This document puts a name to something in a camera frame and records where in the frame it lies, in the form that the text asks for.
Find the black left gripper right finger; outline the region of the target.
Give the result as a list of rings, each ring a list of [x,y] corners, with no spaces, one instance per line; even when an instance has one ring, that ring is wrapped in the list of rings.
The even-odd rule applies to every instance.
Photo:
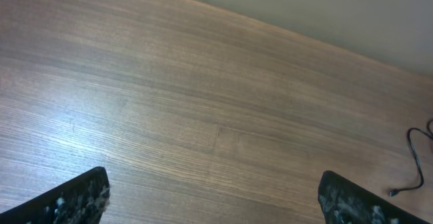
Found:
[[[333,171],[323,172],[318,202],[327,224],[428,224]]]

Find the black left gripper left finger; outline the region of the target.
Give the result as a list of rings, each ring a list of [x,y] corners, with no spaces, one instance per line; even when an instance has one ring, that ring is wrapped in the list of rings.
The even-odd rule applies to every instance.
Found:
[[[97,166],[1,213],[1,224],[98,224],[109,199],[107,172]]]

